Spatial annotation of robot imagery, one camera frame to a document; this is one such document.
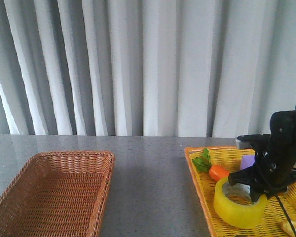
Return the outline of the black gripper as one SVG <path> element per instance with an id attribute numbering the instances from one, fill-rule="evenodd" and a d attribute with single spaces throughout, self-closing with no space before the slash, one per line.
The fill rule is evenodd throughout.
<path id="1" fill-rule="evenodd" d="M 250 199 L 257 202 L 261 195 L 270 198 L 271 192 L 282 190 L 296 182 L 296 110 L 275 112 L 270 119 L 270 138 L 262 157 L 255 162 L 259 186 L 255 182 L 253 166 L 230 173 L 228 181 L 250 186 Z"/>

